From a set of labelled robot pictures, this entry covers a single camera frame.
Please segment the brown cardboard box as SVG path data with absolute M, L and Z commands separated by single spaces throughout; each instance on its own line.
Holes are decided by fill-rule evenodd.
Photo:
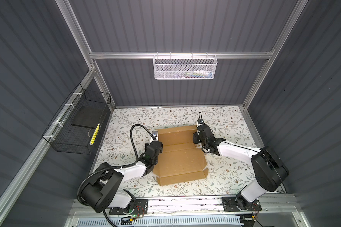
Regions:
M 163 151 L 153 169 L 160 186 L 205 179 L 209 170 L 203 151 L 193 142 L 195 125 L 158 130 Z

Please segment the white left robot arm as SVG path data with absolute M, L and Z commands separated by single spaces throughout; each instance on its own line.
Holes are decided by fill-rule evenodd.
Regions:
M 102 163 L 80 184 L 77 200 L 82 205 L 91 207 L 96 213 L 104 212 L 107 208 L 131 213 L 135 208 L 136 198 L 128 190 L 120 189 L 120 185 L 152 172 L 162 150 L 162 142 L 152 141 L 145 145 L 145 153 L 140 155 L 137 163 L 126 167 Z

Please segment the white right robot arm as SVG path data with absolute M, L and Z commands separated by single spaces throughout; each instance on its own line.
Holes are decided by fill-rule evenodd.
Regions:
M 251 165 L 255 179 L 236 197 L 237 206 L 241 210 L 248 209 L 267 192 L 275 192 L 289 176 L 288 168 L 272 148 L 249 148 L 231 143 L 224 138 L 216 138 L 212 129 L 203 122 L 197 124 L 193 142 L 201 144 L 205 154 L 233 158 Z

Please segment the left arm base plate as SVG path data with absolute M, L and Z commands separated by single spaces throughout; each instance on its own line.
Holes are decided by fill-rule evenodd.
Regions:
M 122 209 L 111 207 L 109 215 L 145 215 L 148 213 L 148 199 L 135 199 L 130 204 Z

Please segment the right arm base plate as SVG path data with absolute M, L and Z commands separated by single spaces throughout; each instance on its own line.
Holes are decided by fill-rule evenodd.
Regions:
M 221 204 L 225 212 L 237 211 L 262 211 L 261 204 L 258 200 L 248 202 L 241 197 L 226 196 L 221 198 Z

